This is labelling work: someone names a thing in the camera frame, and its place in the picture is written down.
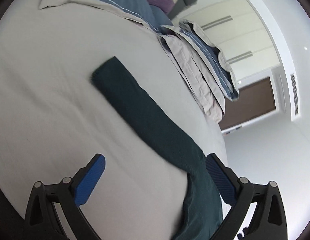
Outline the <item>dark green knit sweater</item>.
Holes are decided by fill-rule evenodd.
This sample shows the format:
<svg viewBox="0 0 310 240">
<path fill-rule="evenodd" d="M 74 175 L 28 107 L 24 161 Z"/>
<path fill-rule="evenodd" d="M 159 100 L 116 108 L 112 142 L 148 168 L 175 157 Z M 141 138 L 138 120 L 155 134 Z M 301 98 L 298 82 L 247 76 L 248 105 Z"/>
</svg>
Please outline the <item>dark green knit sweater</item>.
<svg viewBox="0 0 310 240">
<path fill-rule="evenodd" d="M 222 204 L 200 147 L 164 113 L 116 57 L 94 70 L 91 81 L 150 148 L 187 173 L 182 221 L 173 239 L 210 239 L 222 223 Z"/>
</svg>

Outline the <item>white bed sheet mattress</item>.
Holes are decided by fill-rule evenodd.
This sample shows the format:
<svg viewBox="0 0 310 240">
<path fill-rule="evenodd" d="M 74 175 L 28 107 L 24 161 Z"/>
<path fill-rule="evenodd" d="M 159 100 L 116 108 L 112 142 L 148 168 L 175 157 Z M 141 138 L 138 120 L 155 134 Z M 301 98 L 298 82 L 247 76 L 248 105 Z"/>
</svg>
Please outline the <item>white bed sheet mattress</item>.
<svg viewBox="0 0 310 240">
<path fill-rule="evenodd" d="M 0 187 L 24 215 L 35 181 L 57 183 L 96 153 L 107 167 L 82 210 L 102 239 L 170 239 L 187 175 L 149 148 L 92 86 L 112 56 L 204 153 L 227 159 L 218 125 L 156 35 L 108 11 L 17 0 L 0 22 Z"/>
</svg>

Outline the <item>brown wooden door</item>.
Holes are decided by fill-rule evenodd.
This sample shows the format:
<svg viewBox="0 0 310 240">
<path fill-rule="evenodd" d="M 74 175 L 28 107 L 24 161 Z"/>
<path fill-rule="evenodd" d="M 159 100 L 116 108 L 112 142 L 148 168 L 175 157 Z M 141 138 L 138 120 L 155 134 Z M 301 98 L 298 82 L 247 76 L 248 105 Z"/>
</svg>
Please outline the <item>brown wooden door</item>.
<svg viewBox="0 0 310 240">
<path fill-rule="evenodd" d="M 276 110 L 271 79 L 266 77 L 239 89 L 236 101 L 226 100 L 221 130 L 229 129 Z"/>
</svg>

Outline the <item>beige blue folded duvet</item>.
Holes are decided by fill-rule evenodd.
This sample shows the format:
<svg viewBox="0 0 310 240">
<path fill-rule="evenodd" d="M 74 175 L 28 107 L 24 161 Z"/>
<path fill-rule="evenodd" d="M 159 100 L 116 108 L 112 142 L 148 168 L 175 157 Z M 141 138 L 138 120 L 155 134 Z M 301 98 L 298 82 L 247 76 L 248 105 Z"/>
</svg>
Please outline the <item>beige blue folded duvet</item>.
<svg viewBox="0 0 310 240">
<path fill-rule="evenodd" d="M 224 53 L 195 22 L 161 25 L 160 41 L 204 115 L 219 123 L 225 100 L 239 99 L 235 74 Z"/>
</svg>

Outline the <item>white wall air vent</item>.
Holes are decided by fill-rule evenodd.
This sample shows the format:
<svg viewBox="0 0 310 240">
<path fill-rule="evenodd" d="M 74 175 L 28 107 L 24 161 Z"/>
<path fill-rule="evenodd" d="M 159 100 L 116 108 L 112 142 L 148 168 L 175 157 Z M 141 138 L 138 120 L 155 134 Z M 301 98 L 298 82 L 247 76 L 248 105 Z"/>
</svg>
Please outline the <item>white wall air vent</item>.
<svg viewBox="0 0 310 240">
<path fill-rule="evenodd" d="M 291 74 L 291 83 L 294 95 L 294 114 L 298 115 L 299 114 L 298 91 L 297 91 L 296 78 L 294 74 Z"/>
</svg>

